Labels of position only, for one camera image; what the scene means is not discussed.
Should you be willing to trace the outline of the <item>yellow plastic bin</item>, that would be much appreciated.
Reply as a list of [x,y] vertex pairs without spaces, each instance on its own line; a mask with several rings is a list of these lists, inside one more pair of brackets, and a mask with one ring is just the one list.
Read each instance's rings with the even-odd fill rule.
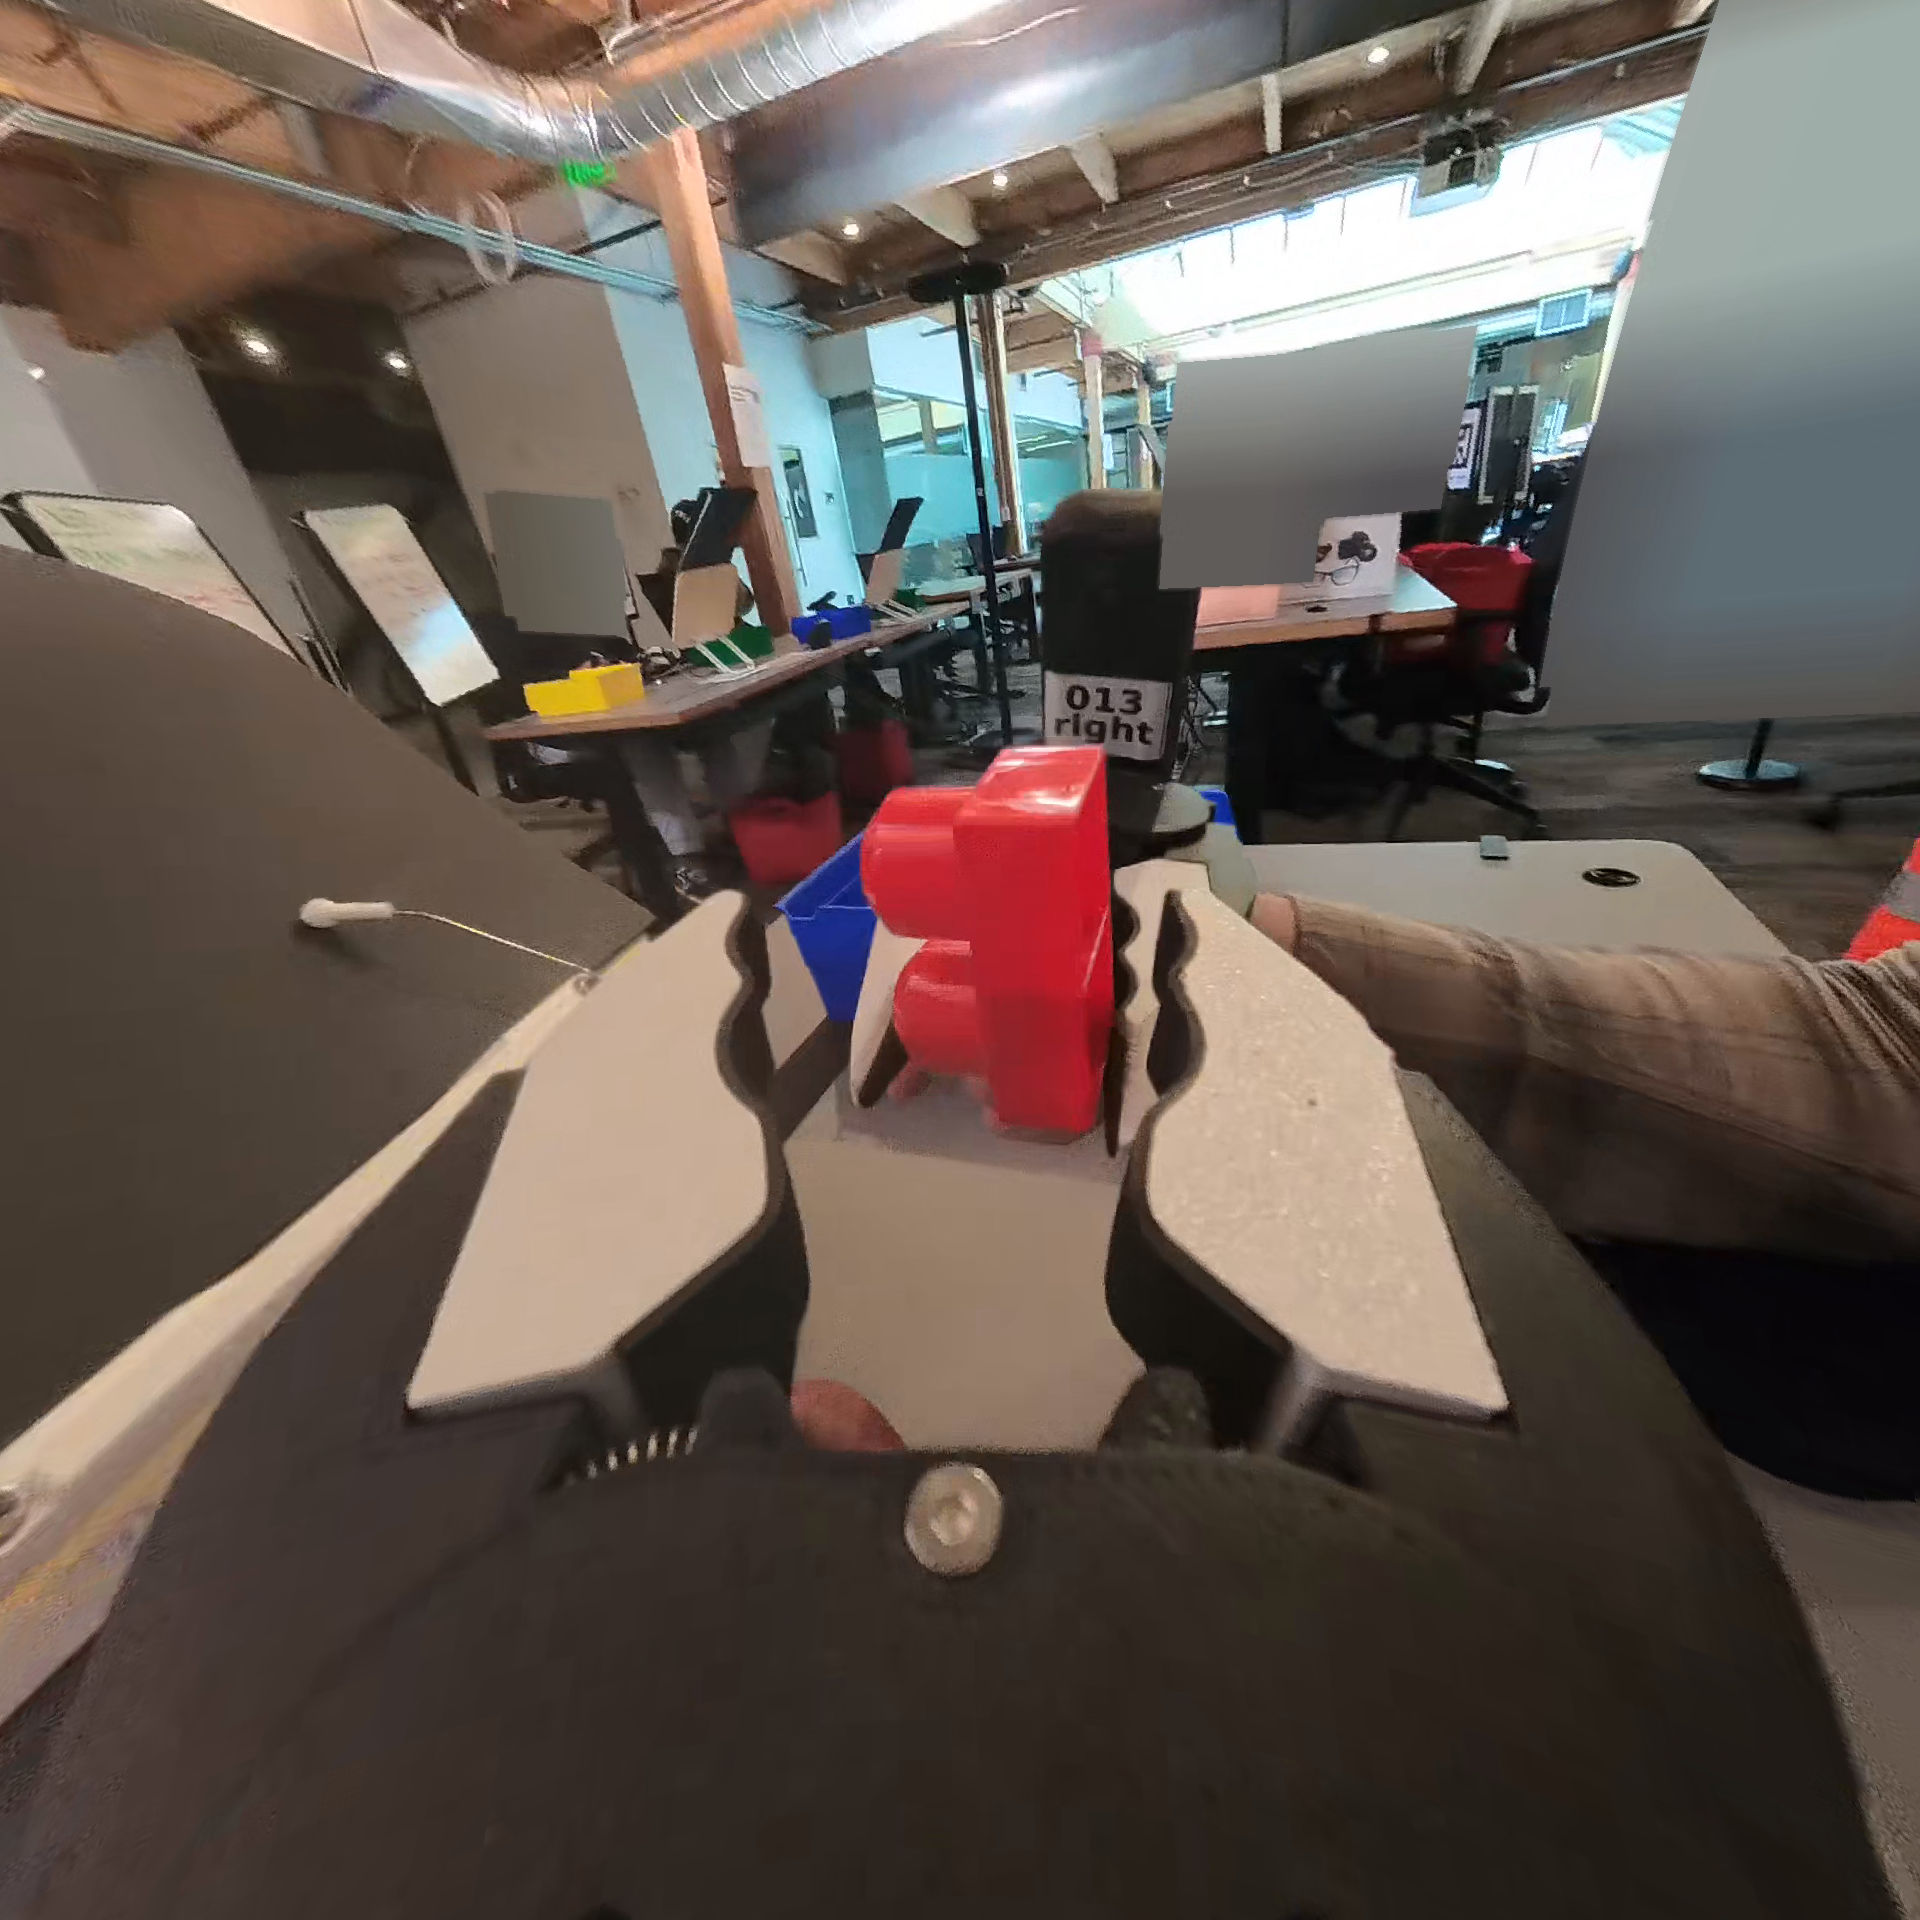
[[561,680],[525,682],[519,693],[541,723],[620,713],[650,700],[637,662],[587,662]]

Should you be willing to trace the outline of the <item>whiteboard easel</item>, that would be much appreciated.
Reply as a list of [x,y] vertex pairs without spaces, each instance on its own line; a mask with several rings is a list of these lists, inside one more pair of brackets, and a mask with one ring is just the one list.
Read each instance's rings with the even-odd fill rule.
[[271,613],[181,507],[36,489],[4,493],[2,507],[31,552],[211,613],[300,659]]
[[433,708],[498,683],[493,659],[397,507],[381,501],[302,509],[295,523]]

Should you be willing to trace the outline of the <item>silver ceiling duct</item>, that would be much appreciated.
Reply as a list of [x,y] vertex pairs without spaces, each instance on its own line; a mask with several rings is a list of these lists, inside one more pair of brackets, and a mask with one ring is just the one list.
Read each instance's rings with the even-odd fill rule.
[[622,60],[577,76],[493,64],[393,3],[71,3],[55,11],[297,105],[561,165],[722,125],[955,32],[989,5],[700,5],[641,29]]

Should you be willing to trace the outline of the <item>orange traffic cone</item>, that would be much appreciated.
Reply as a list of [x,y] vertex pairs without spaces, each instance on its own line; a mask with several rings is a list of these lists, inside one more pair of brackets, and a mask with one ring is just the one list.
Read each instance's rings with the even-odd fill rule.
[[1899,870],[1889,880],[1886,892],[1862,920],[1845,957],[1871,962],[1920,939],[1920,843],[1914,841]]

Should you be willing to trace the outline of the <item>black swivel chair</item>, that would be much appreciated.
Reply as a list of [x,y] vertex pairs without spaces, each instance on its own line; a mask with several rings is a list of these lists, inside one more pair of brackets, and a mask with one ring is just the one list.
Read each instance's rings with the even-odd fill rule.
[[1396,840],[1411,812],[1437,789],[1539,832],[1543,818],[1523,779],[1482,757],[1482,733],[1490,715],[1545,708],[1551,593],[1534,580],[1532,556],[1513,544],[1419,544],[1406,563],[1452,601],[1453,624],[1445,637],[1425,650],[1406,643],[1391,659],[1387,682],[1415,745],[1398,768],[1383,835]]

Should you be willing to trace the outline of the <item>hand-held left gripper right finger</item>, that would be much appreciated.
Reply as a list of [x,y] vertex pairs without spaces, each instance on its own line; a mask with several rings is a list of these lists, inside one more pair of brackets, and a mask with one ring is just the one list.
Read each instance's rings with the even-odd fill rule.
[[1108,1314],[1227,1442],[1334,1406],[1508,1412],[1398,1073],[1367,1021],[1174,861],[1118,875],[1119,1201]]

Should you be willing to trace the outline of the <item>blue plastic bin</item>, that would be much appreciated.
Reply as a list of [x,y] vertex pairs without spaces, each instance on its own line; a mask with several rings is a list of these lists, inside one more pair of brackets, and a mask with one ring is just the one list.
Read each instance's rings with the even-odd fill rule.
[[[1114,869],[1149,857],[1194,861],[1213,896],[1238,912],[1251,908],[1258,873],[1222,787],[1124,778],[1111,785],[1108,813]],[[858,832],[780,901],[822,1008],[839,1025],[855,1019],[878,926],[862,885],[859,843]]]

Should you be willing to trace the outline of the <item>red bucket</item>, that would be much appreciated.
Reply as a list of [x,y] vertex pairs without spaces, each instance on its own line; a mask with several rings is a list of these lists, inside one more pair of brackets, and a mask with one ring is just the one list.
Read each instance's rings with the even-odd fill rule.
[[726,812],[726,830],[743,873],[755,886],[780,894],[817,873],[849,836],[834,789],[809,800],[756,795]]

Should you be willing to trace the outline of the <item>long wooden workbench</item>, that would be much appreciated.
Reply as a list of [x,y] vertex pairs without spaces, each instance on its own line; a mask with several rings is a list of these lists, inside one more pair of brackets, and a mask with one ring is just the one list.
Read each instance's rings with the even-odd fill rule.
[[881,617],[866,634],[826,648],[773,653],[738,675],[677,676],[655,683],[637,704],[558,718],[522,715],[486,726],[491,747],[561,747],[579,753],[599,770],[613,843],[630,896],[659,926],[687,912],[675,885],[675,857],[651,824],[625,753],[642,739],[691,753],[750,724],[773,723],[786,708],[837,685],[849,662],[900,666],[916,661],[958,620],[959,604]]

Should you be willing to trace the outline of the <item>black backdrop board stand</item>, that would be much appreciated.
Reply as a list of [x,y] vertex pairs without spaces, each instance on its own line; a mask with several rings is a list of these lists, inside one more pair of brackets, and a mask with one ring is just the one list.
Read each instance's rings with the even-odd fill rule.
[[198,608],[2,561],[2,1435],[644,916]]

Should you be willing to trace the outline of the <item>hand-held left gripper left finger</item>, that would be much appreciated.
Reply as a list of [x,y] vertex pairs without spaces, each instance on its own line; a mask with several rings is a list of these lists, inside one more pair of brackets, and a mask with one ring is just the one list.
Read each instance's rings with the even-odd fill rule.
[[692,1426],[714,1378],[790,1388],[809,1305],[763,929],[718,894],[614,962],[519,1075],[406,1386],[453,1420],[571,1402]]

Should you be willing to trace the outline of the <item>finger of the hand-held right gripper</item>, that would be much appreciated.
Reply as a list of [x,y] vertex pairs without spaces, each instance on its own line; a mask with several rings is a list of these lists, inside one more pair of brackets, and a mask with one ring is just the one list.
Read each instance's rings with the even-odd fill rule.
[[892,931],[875,931],[850,1026],[849,1070],[842,1106],[845,1114],[875,1114],[882,1105],[905,1105],[919,1094],[919,1070],[908,1061],[897,1033],[897,985],[919,941]]

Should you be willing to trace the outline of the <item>red plastic block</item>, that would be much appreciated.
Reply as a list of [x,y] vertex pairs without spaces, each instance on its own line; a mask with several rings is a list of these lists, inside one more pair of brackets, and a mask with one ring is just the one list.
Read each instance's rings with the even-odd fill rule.
[[919,941],[897,1033],[1022,1136],[1090,1134],[1118,1014],[1107,761],[1014,747],[971,787],[900,787],[859,843],[875,931]]

